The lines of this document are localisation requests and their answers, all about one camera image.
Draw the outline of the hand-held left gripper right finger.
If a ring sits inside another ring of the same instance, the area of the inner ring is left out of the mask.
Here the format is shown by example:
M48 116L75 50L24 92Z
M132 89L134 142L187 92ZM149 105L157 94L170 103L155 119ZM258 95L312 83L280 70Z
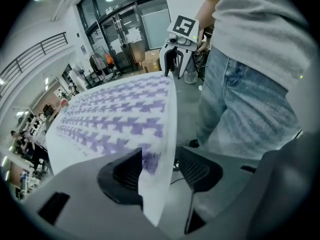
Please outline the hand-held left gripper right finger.
M178 168L191 190L184 228L190 234L225 210L254 175L255 159L233 157L179 146Z

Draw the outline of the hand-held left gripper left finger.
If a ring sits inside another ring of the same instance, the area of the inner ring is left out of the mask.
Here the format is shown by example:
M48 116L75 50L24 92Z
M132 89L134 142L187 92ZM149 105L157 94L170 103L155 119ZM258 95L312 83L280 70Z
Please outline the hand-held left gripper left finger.
M142 150L75 163L24 202L52 237L67 240L163 240L138 193Z

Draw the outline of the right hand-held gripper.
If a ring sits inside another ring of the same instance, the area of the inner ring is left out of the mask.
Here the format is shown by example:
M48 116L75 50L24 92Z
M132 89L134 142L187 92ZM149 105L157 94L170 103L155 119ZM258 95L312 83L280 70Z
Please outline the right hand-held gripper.
M189 60L196 51L199 37L199 21L178 15L167 28L168 37L159 52L160 67L165 77L176 67L177 55L179 60L179 76L185 73Z

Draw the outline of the purple white patterned towel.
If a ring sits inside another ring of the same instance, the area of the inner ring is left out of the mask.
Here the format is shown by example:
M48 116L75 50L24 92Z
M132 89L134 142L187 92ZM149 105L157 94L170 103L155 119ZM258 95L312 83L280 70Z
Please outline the purple white patterned towel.
M55 174L101 156L142 149L138 192L143 213L159 224L173 173L177 142L174 77L145 73L76 95L54 119L46 144Z

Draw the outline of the person's right forearm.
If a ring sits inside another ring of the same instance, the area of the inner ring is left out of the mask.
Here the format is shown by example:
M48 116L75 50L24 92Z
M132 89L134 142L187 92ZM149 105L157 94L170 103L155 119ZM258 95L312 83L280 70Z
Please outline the person's right forearm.
M220 0L204 0L202 3L198 13L195 16L195 19L198 20L200 31L204 30L215 22L213 14L216 11L216 5L219 1Z

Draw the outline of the person's right hand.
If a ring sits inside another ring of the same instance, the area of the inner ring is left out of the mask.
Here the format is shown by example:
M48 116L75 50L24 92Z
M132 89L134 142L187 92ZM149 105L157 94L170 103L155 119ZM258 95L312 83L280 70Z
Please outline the person's right hand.
M211 24L199 32L197 53L202 53L209 49L211 38L213 35L214 24Z

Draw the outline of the round mesh waste bin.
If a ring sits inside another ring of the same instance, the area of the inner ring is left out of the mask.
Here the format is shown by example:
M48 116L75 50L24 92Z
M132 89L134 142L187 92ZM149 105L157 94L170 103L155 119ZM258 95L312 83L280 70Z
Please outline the round mesh waste bin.
M198 72L195 66L195 61L193 56L191 56L185 68L185 72L183 74L183 80L186 84L189 84L189 85L195 84L198 80Z

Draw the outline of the brown cardboard box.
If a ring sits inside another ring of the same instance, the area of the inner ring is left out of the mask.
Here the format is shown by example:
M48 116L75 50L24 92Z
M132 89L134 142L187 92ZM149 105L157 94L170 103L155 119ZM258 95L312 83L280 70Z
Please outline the brown cardboard box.
M146 51L144 61L142 61L140 64L144 73L161 71L160 49Z

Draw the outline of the glass door front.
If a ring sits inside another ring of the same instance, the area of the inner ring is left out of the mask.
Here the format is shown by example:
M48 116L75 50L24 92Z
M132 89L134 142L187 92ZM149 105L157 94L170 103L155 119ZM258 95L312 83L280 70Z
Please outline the glass door front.
M162 47L171 22L167 0L80 0L76 7L91 53L104 47L120 75L142 70L145 52Z

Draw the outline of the person's blue jeans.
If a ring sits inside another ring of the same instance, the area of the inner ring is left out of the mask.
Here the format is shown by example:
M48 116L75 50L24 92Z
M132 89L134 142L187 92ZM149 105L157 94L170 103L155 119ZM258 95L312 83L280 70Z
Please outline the person's blue jeans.
M259 160L300 132L281 85L216 48L206 65L196 130L202 150Z

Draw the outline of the clothes rack with garments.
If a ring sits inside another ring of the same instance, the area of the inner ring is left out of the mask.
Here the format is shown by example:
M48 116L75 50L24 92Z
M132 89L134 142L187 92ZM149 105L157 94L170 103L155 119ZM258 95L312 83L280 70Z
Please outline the clothes rack with garments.
M116 66L113 58L106 53L103 46L94 49L89 55L89 63L93 71L103 81L108 82L114 80L117 76Z

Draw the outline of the person's grey sweatshirt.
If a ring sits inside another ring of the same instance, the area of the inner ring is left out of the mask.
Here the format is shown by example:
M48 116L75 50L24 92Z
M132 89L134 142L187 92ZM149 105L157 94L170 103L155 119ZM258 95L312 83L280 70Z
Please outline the person's grey sweatshirt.
M290 0L219 0L213 46L290 89L309 67L317 45Z

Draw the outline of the black metal railing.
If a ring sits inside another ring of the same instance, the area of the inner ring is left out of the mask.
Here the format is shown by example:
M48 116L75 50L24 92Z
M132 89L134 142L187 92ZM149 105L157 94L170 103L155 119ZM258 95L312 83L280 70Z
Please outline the black metal railing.
M55 34L31 46L17 56L4 69L0 70L0 100L22 73L40 59L45 58L48 54L53 53L67 44L66 32Z

